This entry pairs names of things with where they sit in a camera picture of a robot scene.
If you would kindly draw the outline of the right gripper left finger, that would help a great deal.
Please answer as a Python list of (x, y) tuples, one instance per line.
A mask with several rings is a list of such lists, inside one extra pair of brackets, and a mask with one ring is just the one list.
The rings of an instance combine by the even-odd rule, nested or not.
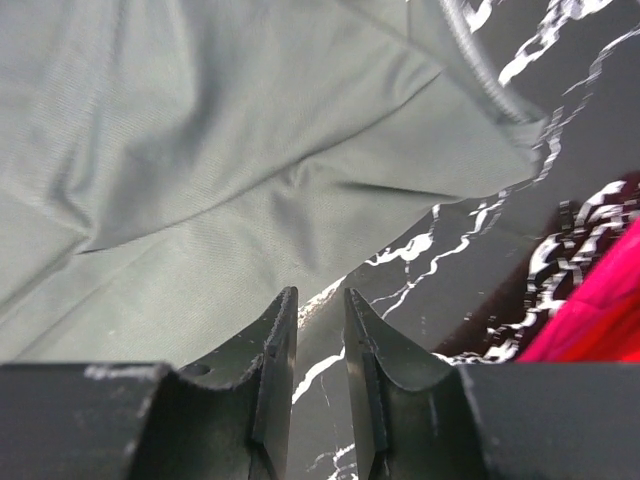
[(198, 360), (169, 373), (130, 479), (283, 479), (286, 476), (298, 291)]

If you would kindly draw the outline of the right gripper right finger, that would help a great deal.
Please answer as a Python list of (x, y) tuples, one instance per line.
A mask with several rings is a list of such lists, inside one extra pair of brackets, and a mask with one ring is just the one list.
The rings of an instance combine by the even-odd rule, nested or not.
[(485, 479), (458, 371), (344, 293), (344, 346), (362, 479)]

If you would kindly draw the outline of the grey t shirt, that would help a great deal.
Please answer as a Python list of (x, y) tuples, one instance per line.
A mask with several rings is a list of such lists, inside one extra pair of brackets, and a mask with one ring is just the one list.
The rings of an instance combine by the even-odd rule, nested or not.
[(5, 1), (1, 357), (189, 363), (545, 122), (457, 1)]

